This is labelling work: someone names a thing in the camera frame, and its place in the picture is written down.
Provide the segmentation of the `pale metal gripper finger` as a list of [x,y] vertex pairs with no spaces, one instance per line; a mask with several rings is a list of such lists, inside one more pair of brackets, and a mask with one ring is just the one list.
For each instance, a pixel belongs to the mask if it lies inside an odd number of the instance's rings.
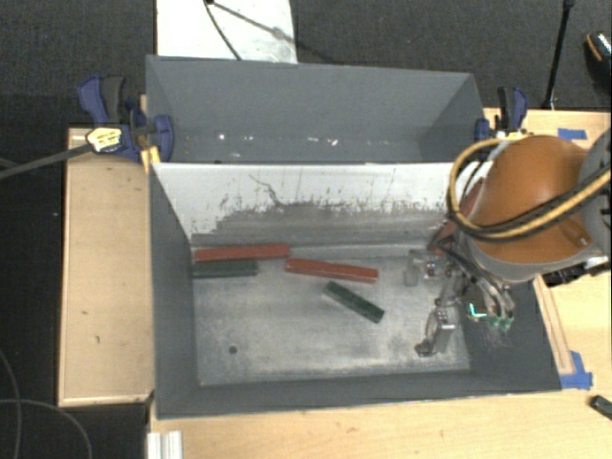
[[445,353],[450,337],[456,330],[456,322],[446,308],[434,308],[426,321],[425,336],[415,345],[415,352],[421,358]]
[[439,257],[432,251],[410,250],[404,270],[404,284],[415,287],[422,280],[436,278]]

